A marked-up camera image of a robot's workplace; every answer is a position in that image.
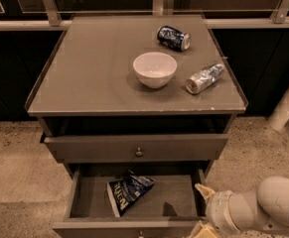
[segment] blue can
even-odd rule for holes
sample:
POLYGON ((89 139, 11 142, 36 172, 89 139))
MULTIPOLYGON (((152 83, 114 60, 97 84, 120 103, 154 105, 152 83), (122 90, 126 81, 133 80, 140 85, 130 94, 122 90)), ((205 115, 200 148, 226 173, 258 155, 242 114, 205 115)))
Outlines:
POLYGON ((157 31, 157 40, 160 41, 161 44, 179 51, 185 51, 191 44, 190 34, 183 34, 181 31, 170 26, 159 28, 157 31))

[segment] soda can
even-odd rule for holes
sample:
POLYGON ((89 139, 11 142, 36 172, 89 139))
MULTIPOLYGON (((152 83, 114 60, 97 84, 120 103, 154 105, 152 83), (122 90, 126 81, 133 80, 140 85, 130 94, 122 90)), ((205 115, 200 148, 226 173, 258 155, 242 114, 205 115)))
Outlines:
POLYGON ((186 89, 192 94, 198 94, 219 80, 225 67, 221 63, 214 63, 194 73, 185 82, 186 89))
POLYGON ((191 44, 190 34, 183 34, 181 31, 170 26, 159 28, 157 31, 157 40, 160 41, 161 44, 179 51, 185 51, 191 44))

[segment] drawer knob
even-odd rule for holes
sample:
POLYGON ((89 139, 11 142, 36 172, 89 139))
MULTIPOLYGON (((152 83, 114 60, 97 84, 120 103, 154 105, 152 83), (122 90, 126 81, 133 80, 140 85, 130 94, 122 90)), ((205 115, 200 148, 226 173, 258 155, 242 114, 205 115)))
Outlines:
POLYGON ((136 157, 142 157, 144 154, 143 154, 143 152, 142 152, 142 149, 139 147, 139 148, 137 148, 137 151, 136 151, 136 153, 135 153, 135 156, 136 157))
POLYGON ((138 238, 144 238, 143 231, 140 231, 140 235, 138 238))

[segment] black wall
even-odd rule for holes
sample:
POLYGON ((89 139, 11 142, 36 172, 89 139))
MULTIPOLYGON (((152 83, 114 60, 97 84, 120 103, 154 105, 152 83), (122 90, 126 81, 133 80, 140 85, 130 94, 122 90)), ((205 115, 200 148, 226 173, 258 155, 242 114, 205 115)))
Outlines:
POLYGON ((24 109, 61 32, 0 32, 0 120, 27 120, 24 109))
POLYGON ((214 33, 249 101, 245 115, 270 115, 289 87, 289 29, 214 33))

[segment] open drawer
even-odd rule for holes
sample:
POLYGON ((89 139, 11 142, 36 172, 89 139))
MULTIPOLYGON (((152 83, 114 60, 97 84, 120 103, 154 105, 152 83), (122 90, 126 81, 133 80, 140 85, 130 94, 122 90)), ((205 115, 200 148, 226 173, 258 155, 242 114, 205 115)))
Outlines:
POLYGON ((66 216, 53 229, 65 238, 186 237, 198 220, 205 220, 205 204, 194 189, 203 180, 196 163, 154 163, 76 166, 66 216), (156 183, 121 217, 114 217, 106 183, 127 169, 156 183))
POLYGON ((215 160, 226 142, 227 134, 88 135, 45 139, 60 163, 215 160))

